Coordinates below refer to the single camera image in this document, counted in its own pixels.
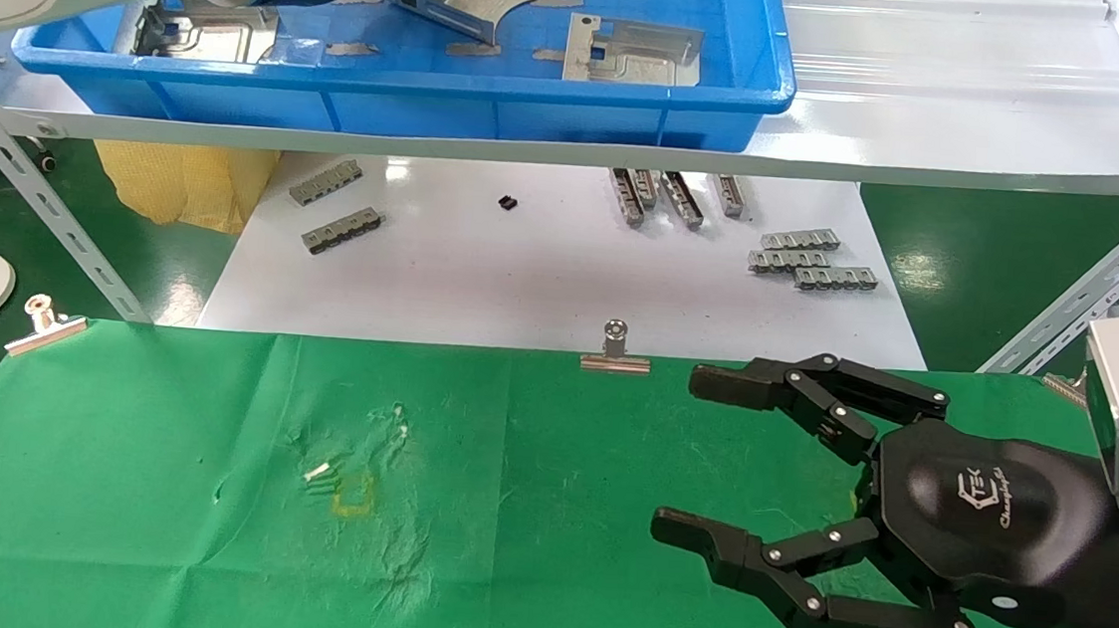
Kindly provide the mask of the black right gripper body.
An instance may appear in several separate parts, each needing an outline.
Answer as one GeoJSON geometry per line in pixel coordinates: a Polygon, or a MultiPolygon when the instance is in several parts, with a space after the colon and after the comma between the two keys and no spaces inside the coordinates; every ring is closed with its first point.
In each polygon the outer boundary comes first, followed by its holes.
{"type": "Polygon", "coordinates": [[[1088,569],[1112,498],[1096,458],[922,420],[881,439],[871,479],[869,561],[910,601],[1016,628],[1102,628],[1088,569]]]}

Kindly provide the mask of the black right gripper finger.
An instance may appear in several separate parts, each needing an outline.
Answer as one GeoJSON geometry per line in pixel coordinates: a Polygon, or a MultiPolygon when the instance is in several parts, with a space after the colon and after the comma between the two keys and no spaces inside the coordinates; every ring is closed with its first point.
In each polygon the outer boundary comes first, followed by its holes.
{"type": "Polygon", "coordinates": [[[946,391],[829,353],[803,360],[756,357],[739,369],[700,363],[692,371],[689,392],[734,407],[780,410],[852,466],[869,462],[878,435],[863,414],[908,427],[944,420],[950,404],[946,391]]]}
{"type": "Polygon", "coordinates": [[[811,583],[833,569],[877,561],[882,532],[868,517],[837,523],[783,541],[662,506],[652,538],[704,559],[712,583],[751,594],[786,628],[976,628],[957,597],[929,592],[927,601],[896,604],[827,596],[811,583]]]}

